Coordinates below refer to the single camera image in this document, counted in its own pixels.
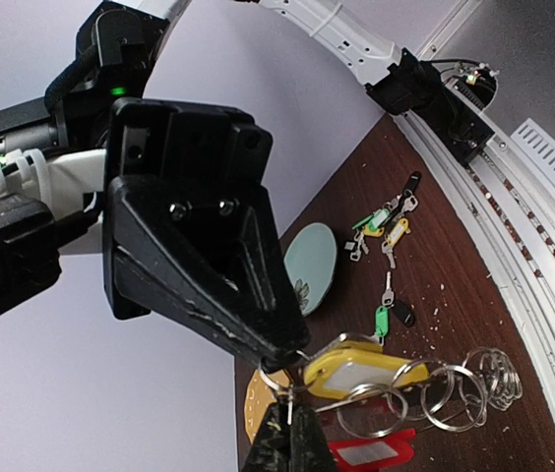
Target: brown tabletop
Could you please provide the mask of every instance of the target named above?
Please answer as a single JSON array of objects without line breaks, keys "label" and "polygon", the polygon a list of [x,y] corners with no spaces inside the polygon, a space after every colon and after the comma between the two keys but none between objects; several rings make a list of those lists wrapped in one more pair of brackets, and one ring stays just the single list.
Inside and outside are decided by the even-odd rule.
[{"label": "brown tabletop", "polygon": [[[350,227],[390,200],[411,172],[422,172],[419,207],[409,216],[411,233],[396,248],[394,290],[415,307],[412,328],[390,319],[385,351],[399,357],[435,356],[460,363],[479,346],[504,350],[516,366],[524,396],[507,412],[489,408],[487,424],[465,433],[430,430],[411,444],[413,460],[394,470],[555,470],[555,426],[534,368],[507,308],[472,240],[423,161],[390,117],[384,117],[337,171],[282,238],[285,249],[299,230],[320,221],[329,225],[339,248]],[[370,255],[360,263],[339,251],[333,286],[308,317],[314,353],[340,333],[372,334],[389,263],[379,240],[368,239]],[[238,461],[250,448],[243,405],[253,368],[236,360]],[[349,439],[336,427],[329,441]]]}]

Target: bolt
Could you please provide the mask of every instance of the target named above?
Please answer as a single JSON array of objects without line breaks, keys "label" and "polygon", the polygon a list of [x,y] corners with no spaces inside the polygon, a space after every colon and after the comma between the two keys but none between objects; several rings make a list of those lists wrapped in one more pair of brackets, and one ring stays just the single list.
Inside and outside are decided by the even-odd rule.
[{"label": "bolt", "polygon": [[218,202],[218,214],[221,216],[230,216],[234,213],[236,204],[232,200],[221,200]]},{"label": "bolt", "polygon": [[168,211],[173,221],[181,221],[188,214],[188,208],[183,204],[172,204]]}]

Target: plate with floral pattern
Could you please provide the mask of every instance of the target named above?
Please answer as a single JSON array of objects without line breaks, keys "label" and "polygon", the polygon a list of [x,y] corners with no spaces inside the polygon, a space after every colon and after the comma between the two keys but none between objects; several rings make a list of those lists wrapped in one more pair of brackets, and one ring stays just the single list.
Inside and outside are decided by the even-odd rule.
[{"label": "plate with floral pattern", "polygon": [[323,223],[306,226],[288,247],[284,265],[304,316],[314,312],[330,290],[336,263],[337,241]]}]

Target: white wall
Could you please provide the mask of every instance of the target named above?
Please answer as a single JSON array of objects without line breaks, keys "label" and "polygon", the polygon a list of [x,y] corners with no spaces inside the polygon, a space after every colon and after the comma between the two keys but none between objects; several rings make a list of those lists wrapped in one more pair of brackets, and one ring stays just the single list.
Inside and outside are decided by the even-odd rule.
[{"label": "white wall", "polygon": [[[43,93],[97,3],[0,0],[0,108]],[[344,3],[416,50],[457,2]],[[274,134],[280,231],[381,115],[295,26],[225,0],[195,0],[147,95],[234,105]],[[98,257],[62,265],[58,286],[0,319],[0,471],[234,470],[231,357],[155,316],[113,319]]]}]

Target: green led light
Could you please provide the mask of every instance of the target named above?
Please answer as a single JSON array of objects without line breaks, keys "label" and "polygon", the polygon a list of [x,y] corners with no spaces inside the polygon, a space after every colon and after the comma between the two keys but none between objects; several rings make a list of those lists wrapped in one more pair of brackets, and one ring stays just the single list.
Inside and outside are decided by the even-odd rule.
[{"label": "green led light", "polygon": [[116,87],[111,89],[111,94],[114,96],[122,96],[127,94],[127,90],[124,87]]}]

